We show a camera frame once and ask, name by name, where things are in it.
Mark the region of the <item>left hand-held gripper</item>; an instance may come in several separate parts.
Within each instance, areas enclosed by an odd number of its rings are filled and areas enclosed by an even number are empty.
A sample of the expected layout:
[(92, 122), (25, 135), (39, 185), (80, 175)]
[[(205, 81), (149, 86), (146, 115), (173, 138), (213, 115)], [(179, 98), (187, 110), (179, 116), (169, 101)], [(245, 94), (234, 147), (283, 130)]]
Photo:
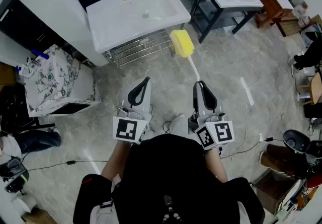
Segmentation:
[(143, 78), (128, 93), (128, 102), (135, 108), (117, 106), (117, 115), (113, 117), (113, 138), (115, 140), (140, 144), (152, 119), (151, 101), (152, 81)]

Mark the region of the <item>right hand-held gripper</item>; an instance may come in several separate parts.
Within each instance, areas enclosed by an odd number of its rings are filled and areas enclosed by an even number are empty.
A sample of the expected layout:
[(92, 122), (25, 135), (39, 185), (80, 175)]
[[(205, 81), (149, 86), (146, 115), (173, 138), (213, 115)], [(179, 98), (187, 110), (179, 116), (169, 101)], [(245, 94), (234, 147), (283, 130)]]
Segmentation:
[(188, 132), (193, 134), (205, 151), (222, 147), (234, 142), (232, 121), (224, 112), (214, 113), (217, 98), (214, 91), (204, 81), (197, 81), (193, 86), (193, 107), (198, 115), (188, 119)]

